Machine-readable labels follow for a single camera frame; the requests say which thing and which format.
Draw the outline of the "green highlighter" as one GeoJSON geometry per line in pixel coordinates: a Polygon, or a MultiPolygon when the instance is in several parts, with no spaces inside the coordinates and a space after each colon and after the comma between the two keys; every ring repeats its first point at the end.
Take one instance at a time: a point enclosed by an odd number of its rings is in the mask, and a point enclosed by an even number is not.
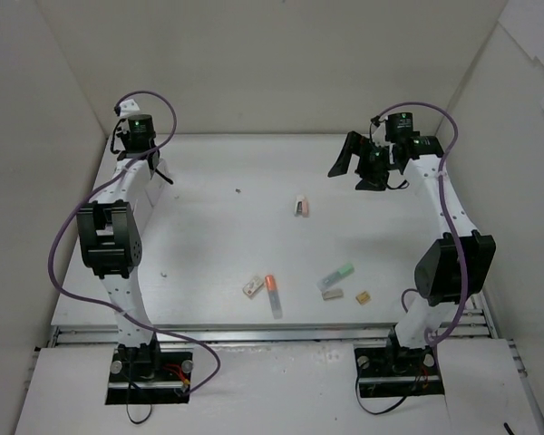
{"type": "Polygon", "coordinates": [[[343,266],[340,266],[335,271],[331,272],[327,276],[321,278],[317,282],[317,288],[324,292],[331,288],[332,286],[336,285],[343,279],[349,277],[353,272],[355,271],[355,268],[352,263],[346,263],[343,266]]]}

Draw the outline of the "orange cap highlighter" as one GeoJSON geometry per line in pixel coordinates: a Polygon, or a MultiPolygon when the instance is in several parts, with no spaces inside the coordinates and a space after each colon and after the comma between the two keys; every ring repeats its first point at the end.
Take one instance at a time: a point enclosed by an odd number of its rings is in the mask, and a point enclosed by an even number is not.
{"type": "Polygon", "coordinates": [[[281,319],[283,313],[276,279],[272,275],[266,275],[265,286],[267,288],[267,294],[271,306],[272,315],[276,320],[281,319]]]}

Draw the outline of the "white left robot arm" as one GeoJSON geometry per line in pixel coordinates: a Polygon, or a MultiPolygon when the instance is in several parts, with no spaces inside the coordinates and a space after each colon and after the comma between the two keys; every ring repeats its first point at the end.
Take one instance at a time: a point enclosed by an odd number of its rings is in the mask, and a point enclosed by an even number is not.
{"type": "Polygon", "coordinates": [[[143,256],[141,235],[166,185],[165,160],[155,146],[156,132],[149,114],[126,119],[119,132],[124,150],[113,176],[118,180],[95,194],[76,216],[83,263],[104,286],[112,305],[119,307],[118,359],[149,381],[160,375],[163,358],[150,324],[139,285],[143,256]]]}

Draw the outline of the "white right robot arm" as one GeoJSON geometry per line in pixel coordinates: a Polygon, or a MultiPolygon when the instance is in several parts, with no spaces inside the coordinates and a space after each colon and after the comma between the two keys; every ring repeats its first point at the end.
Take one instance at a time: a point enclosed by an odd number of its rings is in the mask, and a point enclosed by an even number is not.
{"type": "Polygon", "coordinates": [[[348,132],[328,175],[346,174],[356,156],[356,189],[382,192],[392,189],[390,174],[398,171],[404,178],[400,186],[413,190],[431,225],[432,244],[413,272],[418,297],[389,333],[383,351],[385,367],[403,373],[414,365],[417,352],[449,336],[452,326],[439,330],[448,314],[452,324],[461,320],[466,302],[485,284],[496,242],[480,232],[461,206],[445,167],[449,151],[439,140],[415,130],[410,112],[391,114],[383,123],[383,146],[370,135],[348,132]]]}

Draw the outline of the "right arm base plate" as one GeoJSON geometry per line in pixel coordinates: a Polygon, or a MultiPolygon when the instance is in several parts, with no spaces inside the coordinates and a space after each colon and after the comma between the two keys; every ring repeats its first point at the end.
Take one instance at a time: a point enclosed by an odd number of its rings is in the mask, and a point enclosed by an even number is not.
{"type": "Polygon", "coordinates": [[[363,399],[445,394],[431,348],[395,353],[386,347],[355,347],[354,355],[363,399]]]}

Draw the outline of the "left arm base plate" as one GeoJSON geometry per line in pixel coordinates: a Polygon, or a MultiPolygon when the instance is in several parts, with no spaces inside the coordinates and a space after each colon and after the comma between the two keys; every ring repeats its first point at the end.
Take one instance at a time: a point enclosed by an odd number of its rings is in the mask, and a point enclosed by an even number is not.
{"type": "Polygon", "coordinates": [[[185,404],[189,402],[193,353],[162,351],[149,366],[115,353],[108,377],[106,405],[185,404]]]}

